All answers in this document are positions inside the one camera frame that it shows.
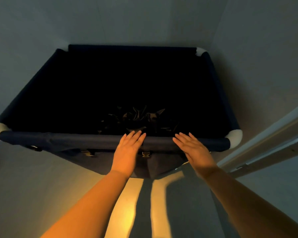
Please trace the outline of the person's left hand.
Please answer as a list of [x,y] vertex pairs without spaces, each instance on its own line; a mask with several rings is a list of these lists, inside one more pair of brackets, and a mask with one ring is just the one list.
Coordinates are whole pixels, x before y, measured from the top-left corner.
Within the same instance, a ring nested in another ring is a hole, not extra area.
[[[142,143],[146,133],[142,133]],[[139,148],[133,148],[129,145],[130,136],[127,134],[121,147],[116,148],[111,171],[121,173],[126,179],[129,179],[134,172],[136,165],[136,156]]]

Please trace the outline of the person's right hand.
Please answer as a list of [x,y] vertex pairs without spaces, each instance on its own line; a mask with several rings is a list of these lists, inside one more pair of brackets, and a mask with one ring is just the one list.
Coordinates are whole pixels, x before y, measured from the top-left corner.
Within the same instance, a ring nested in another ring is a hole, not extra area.
[[190,149],[181,150],[185,153],[192,168],[201,178],[206,179],[213,172],[219,170],[219,167],[212,158],[209,150],[203,144],[202,146],[194,146],[190,144]]

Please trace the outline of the person's left forearm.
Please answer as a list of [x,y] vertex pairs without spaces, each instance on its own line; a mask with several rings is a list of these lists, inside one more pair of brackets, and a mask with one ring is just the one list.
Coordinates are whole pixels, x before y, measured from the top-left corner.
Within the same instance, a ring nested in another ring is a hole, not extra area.
[[131,173],[112,169],[41,238],[104,238],[114,206]]

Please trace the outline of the person's right forearm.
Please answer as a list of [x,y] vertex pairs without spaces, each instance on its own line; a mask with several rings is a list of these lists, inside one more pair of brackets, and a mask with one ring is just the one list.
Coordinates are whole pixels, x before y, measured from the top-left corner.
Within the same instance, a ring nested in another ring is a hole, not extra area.
[[218,167],[201,176],[241,238],[298,238],[298,223]]

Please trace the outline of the pile of dark clothes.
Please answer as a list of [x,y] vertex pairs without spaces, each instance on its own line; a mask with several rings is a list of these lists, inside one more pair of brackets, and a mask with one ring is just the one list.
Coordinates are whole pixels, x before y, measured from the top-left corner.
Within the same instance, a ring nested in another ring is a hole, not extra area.
[[100,116],[95,127],[98,135],[123,135],[132,131],[153,137],[170,137],[180,126],[167,108],[151,108],[147,105],[115,106]]

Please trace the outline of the dark blue fabric laundry hamper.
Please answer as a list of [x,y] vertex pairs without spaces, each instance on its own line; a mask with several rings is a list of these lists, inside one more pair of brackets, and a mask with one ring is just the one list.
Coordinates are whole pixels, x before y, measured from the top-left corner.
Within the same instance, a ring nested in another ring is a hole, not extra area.
[[[57,49],[0,115],[11,129],[0,141],[46,151],[106,175],[123,135],[98,135],[101,115],[115,106],[167,108],[175,132],[193,133],[210,152],[230,148],[241,129],[209,53],[196,47],[69,45]],[[187,161],[172,137],[146,136],[134,178],[156,179]],[[142,151],[150,151],[143,158]]]

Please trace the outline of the white door frame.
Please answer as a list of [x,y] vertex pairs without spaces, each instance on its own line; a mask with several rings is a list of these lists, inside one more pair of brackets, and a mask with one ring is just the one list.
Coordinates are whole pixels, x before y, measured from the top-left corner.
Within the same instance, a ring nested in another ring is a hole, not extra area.
[[257,136],[223,156],[217,164],[234,177],[244,176],[298,156],[298,107]]

